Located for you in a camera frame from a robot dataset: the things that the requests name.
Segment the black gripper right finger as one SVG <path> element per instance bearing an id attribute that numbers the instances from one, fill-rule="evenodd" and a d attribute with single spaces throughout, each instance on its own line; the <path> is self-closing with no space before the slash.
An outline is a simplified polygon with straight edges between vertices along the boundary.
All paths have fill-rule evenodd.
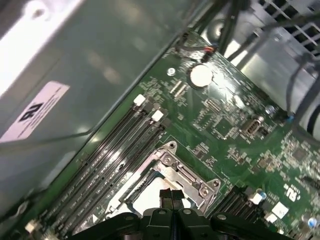
<path id="1" fill-rule="evenodd" d="M 195 210 L 184 208 L 182 190 L 173 191 L 173 225 L 178 227 L 179 240 L 290 240 L 291 238 L 269 230 L 261 224 L 229 213 L 218 212 L 210 219 Z"/>

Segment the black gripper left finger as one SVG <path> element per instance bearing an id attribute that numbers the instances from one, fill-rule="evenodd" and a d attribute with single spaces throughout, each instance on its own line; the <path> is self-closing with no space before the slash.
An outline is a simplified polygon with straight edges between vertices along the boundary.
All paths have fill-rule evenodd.
<path id="1" fill-rule="evenodd" d="M 71 237 L 70 240 L 169 240 L 171 238 L 172 191 L 159 192 L 160 207 L 149 208 L 139 217 L 131 212 L 118 214 Z"/>

